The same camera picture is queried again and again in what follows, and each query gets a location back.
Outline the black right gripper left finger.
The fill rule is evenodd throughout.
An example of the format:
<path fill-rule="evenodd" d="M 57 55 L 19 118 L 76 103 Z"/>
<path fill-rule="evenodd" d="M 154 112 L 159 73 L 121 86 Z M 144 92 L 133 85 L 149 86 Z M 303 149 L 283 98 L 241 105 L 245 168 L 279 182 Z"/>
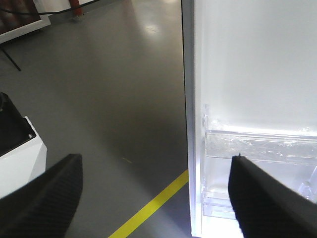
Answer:
<path fill-rule="evenodd" d="M 63 238 L 83 190 L 80 154 L 69 154 L 0 200 L 2 238 Z"/>

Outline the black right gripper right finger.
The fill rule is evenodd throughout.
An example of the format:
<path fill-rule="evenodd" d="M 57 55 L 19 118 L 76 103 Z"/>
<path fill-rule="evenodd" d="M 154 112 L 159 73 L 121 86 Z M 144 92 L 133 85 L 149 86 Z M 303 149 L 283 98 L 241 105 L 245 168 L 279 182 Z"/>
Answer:
<path fill-rule="evenodd" d="M 232 157 L 228 193 L 245 238 L 315 238 L 317 206 L 246 157 Z"/>

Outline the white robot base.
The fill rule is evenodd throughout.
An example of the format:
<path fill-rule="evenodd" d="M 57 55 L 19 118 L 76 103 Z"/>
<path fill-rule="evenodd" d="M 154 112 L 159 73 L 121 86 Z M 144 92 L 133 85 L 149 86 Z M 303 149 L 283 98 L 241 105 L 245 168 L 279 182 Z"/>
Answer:
<path fill-rule="evenodd" d="M 28 117 L 0 94 L 0 196 L 18 190 L 46 170 L 47 147 Z"/>

